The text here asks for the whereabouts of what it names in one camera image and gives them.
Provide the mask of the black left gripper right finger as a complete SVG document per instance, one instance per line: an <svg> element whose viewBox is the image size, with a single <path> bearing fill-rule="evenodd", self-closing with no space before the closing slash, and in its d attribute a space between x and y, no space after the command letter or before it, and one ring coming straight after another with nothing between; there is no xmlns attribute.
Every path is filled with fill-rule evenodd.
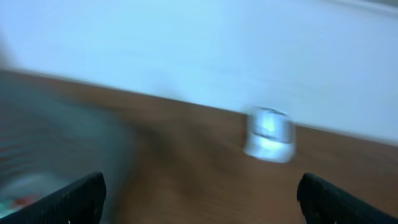
<svg viewBox="0 0 398 224"><path fill-rule="evenodd" d="M312 173L302 176L297 200L307 224L397 224L397 218Z"/></svg>

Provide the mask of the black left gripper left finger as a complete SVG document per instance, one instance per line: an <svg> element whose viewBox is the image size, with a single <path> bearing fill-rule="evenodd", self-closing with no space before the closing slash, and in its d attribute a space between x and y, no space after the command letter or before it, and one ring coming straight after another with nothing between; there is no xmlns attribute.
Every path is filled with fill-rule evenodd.
<svg viewBox="0 0 398 224"><path fill-rule="evenodd" d="M68 186L1 219L1 224L99 224L106 198L101 172Z"/></svg>

